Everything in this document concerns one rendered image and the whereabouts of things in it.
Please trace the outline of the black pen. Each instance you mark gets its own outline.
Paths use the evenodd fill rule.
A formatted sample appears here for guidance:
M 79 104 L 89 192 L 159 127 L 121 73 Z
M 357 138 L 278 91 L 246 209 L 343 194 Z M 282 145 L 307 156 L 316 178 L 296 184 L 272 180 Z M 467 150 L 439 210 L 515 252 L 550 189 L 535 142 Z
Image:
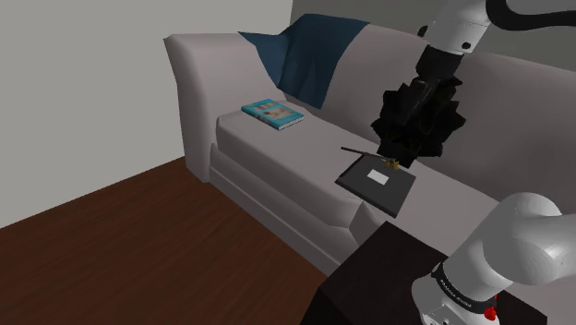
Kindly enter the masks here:
M 367 152 L 367 151 L 363 151 L 363 150 L 355 150 L 355 149 L 351 149 L 351 148 L 347 148 L 347 147 L 341 147 L 341 150 L 346 150 L 346 151 L 349 151 L 349 152 L 352 152 L 352 153 L 358 153 L 358 154 L 365 155 L 365 156 L 376 157 L 376 158 L 381 159 L 381 160 L 386 159 L 385 157 L 382 157 L 382 156 L 380 156 L 380 155 L 377 155 L 377 154 L 374 154 L 374 153 L 370 153 L 370 152 Z

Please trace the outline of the dark grey book white label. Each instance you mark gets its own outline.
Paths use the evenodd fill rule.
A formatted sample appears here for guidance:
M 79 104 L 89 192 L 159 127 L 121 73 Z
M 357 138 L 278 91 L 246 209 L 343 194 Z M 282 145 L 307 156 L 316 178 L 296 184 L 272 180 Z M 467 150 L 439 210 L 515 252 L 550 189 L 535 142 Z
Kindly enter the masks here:
M 396 218 L 405 202 L 415 176 L 387 167 L 383 160 L 362 155 L 335 183 L 363 201 Z

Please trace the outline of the dark blue blanket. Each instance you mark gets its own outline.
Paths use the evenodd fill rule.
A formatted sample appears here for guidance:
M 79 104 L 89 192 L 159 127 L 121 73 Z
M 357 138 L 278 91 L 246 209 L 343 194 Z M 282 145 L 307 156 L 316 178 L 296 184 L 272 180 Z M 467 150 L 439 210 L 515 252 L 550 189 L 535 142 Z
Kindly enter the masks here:
M 367 25 L 353 18 L 304 14 L 279 34 L 240 35 L 256 47 L 279 90 L 319 109 L 340 58 Z

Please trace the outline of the grey sofa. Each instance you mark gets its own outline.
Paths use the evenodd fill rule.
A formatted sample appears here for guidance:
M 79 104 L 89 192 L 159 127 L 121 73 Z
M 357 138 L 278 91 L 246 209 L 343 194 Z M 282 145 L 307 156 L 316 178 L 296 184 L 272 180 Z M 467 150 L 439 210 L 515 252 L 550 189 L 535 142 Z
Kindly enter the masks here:
M 414 76 L 425 42 L 366 26 L 345 50 L 319 109 L 284 94 L 237 33 L 164 41 L 178 92 L 186 167 L 318 269 L 331 273 L 389 216 L 335 180 L 375 151 L 385 90 Z M 394 223 L 449 254 L 497 203 L 534 192 L 576 213 L 576 72 L 498 54 L 466 56 L 456 93 L 465 125 L 438 158 L 411 166 Z M 241 111 L 271 99 L 305 116 L 283 130 Z

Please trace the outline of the teal book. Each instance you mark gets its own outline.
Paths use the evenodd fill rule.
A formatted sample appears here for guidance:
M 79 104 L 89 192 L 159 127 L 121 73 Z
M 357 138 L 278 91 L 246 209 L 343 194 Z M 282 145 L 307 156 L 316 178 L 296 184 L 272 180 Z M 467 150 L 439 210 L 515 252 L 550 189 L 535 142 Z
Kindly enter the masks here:
M 276 130 L 283 130 L 305 118 L 303 114 L 271 99 L 243 105 L 241 111 Z

